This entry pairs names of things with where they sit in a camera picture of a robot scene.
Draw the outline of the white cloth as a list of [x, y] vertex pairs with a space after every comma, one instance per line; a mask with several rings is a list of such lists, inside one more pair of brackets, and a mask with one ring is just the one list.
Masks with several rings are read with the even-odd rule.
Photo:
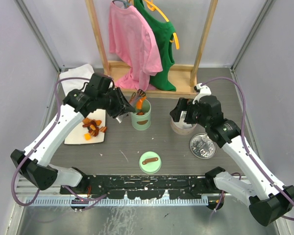
[[[85, 64], [75, 69], [69, 69], [66, 72], [62, 72], [59, 75], [59, 78], [65, 79], [65, 78], [78, 77], [78, 78], [90, 79], [93, 73], [94, 73], [93, 67], [90, 64]], [[81, 89], [85, 82], [86, 80], [83, 80], [83, 79], [71, 79], [71, 80], [62, 81], [61, 85], [62, 85], [65, 96], [67, 96], [71, 90]]]

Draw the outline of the metal serving tongs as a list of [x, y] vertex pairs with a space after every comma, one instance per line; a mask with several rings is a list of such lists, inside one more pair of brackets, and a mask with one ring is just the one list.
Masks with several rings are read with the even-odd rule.
[[[131, 98], [130, 98], [130, 100], [129, 100], [130, 105], [133, 106], [133, 107], [135, 107], [135, 105], [136, 105], [136, 103], [138, 102], [138, 100], [139, 100], [140, 98], [145, 97], [145, 96], [146, 96], [146, 93], [145, 93], [143, 90], [141, 90], [141, 89], [137, 90], [136, 92], [134, 92], [134, 93], [131, 95]], [[118, 117], [116, 118], [116, 120], [118, 121], [118, 123], [122, 123], [123, 119], [124, 119], [125, 117], [127, 117], [127, 116], [128, 116], [128, 113], [126, 113], [126, 114], [122, 114], [122, 115], [118, 116]]]

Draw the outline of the mint green tin canister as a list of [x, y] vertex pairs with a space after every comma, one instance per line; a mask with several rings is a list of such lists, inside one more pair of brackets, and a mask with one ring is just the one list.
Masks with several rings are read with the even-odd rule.
[[[144, 112], [145, 114], [142, 116], [136, 115], [138, 112]], [[143, 103], [143, 107], [141, 110], [136, 109], [135, 112], [130, 113], [132, 126], [139, 131], [144, 131], [148, 129], [151, 125], [151, 104], [146, 99]]]

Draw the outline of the white square plate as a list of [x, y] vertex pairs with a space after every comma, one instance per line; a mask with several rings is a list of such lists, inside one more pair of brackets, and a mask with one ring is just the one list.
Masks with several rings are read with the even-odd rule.
[[[93, 113], [90, 113], [87, 118], [101, 120], [101, 125], [106, 126], [106, 111], [103, 109], [97, 109]], [[99, 132], [96, 137], [91, 137], [89, 140], [85, 139], [85, 134], [88, 133], [88, 129], [82, 127], [83, 123], [80, 122], [65, 138], [64, 144], [66, 145], [80, 145], [80, 144], [94, 144], [104, 142], [105, 133]]]

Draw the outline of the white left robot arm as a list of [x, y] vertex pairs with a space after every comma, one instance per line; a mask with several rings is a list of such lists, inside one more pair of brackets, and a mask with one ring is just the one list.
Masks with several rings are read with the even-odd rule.
[[16, 167], [14, 175], [21, 174], [39, 190], [56, 184], [70, 186], [77, 194], [85, 193], [88, 181], [83, 179], [80, 170], [54, 166], [50, 162], [68, 134], [97, 109], [105, 110], [112, 118], [135, 111], [111, 77], [93, 73], [84, 89], [68, 92], [58, 104], [58, 113], [52, 122], [29, 146], [11, 153]]

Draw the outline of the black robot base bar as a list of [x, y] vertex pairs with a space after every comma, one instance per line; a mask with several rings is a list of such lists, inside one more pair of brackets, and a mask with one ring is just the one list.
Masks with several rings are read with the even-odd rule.
[[204, 194], [221, 193], [212, 179], [196, 175], [96, 175], [87, 176], [76, 194], [91, 197], [106, 195], [109, 199], [160, 199], [167, 192], [169, 199], [200, 199]]

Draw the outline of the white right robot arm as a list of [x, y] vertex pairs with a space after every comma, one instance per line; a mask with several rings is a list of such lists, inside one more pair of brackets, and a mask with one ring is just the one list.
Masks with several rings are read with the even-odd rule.
[[179, 122], [182, 112], [186, 113], [184, 122], [204, 127], [208, 137], [235, 161], [249, 180], [246, 184], [216, 167], [205, 174], [205, 187], [209, 192], [220, 189], [230, 193], [243, 202], [263, 226], [294, 208], [294, 186], [286, 186], [268, 170], [238, 125], [224, 118], [221, 103], [214, 95], [205, 95], [199, 100], [180, 98], [170, 111], [173, 121]]

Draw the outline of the round silver tin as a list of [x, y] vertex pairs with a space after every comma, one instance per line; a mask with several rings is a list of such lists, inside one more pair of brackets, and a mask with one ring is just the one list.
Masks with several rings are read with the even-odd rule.
[[179, 135], [185, 136], [191, 134], [196, 126], [196, 124], [187, 124], [182, 119], [179, 122], [174, 122], [173, 119], [171, 119], [172, 130]]

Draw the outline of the orange fried shrimp piece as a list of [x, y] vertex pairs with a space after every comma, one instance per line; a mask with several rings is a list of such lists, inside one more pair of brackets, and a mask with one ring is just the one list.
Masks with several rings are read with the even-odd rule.
[[92, 121], [91, 119], [86, 117], [82, 122], [84, 125], [89, 125], [89, 124], [91, 124], [91, 121]]

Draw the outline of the silver embossed tin lid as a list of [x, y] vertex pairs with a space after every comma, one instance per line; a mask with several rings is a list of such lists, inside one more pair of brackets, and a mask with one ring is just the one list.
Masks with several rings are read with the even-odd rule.
[[207, 134], [199, 133], [191, 138], [190, 150], [197, 158], [210, 159], [216, 154], [217, 145]]

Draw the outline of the orange salmon sushi piece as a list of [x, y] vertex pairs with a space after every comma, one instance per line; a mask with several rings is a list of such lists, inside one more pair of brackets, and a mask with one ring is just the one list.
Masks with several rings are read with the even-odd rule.
[[143, 103], [144, 103], [145, 100], [146, 100], [146, 97], [145, 97], [145, 96], [142, 97], [142, 98], [140, 98], [140, 99], [137, 101], [137, 103], [136, 103], [136, 109], [141, 110], [142, 107], [143, 107]]

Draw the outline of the wooden clothes rack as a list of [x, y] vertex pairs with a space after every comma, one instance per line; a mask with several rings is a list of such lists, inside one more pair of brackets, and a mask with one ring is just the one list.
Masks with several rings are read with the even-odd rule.
[[110, 4], [109, 45], [121, 61], [106, 58], [94, 3], [86, 2], [104, 73], [113, 78], [124, 94], [142, 89], [147, 96], [191, 98], [195, 95], [197, 70], [203, 54], [217, 1], [210, 3], [194, 66], [176, 66], [172, 44], [178, 41], [170, 21], [158, 22], [145, 10], [143, 2], [134, 1], [128, 8]]

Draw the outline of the green t-shirt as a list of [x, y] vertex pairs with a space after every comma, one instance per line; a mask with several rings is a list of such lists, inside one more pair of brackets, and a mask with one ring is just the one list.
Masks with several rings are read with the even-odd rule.
[[145, 9], [142, 0], [135, 0], [134, 6], [145, 18], [154, 34], [163, 70], [150, 77], [150, 84], [163, 91], [175, 92], [176, 87], [168, 80], [170, 68], [175, 64], [172, 53], [172, 40], [175, 28], [171, 22], [160, 22]]

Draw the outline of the left aluminium frame post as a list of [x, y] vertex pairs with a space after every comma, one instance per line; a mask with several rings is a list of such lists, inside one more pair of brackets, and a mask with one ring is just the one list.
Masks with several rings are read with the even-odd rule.
[[62, 72], [65, 65], [36, 5], [29, 0], [15, 0], [14, 3], [17, 5], [24, 19], [28, 23], [30, 29], [34, 33], [39, 44], [42, 46], [53, 67], [58, 73]]

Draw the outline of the aluminium corner frame post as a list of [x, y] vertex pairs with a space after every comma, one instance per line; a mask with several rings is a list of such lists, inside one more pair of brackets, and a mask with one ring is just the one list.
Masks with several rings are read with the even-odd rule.
[[253, 23], [238, 55], [236, 56], [236, 59], [233, 62], [233, 65], [231, 66], [231, 70], [234, 72], [241, 61], [242, 57], [244, 56], [249, 44], [251, 43], [252, 39], [254, 38], [255, 34], [257, 33], [259, 27], [263, 23], [266, 15], [269, 13], [270, 9], [274, 5], [275, 0], [266, 0], [264, 5], [262, 6], [258, 16], [256, 17], [255, 22]]

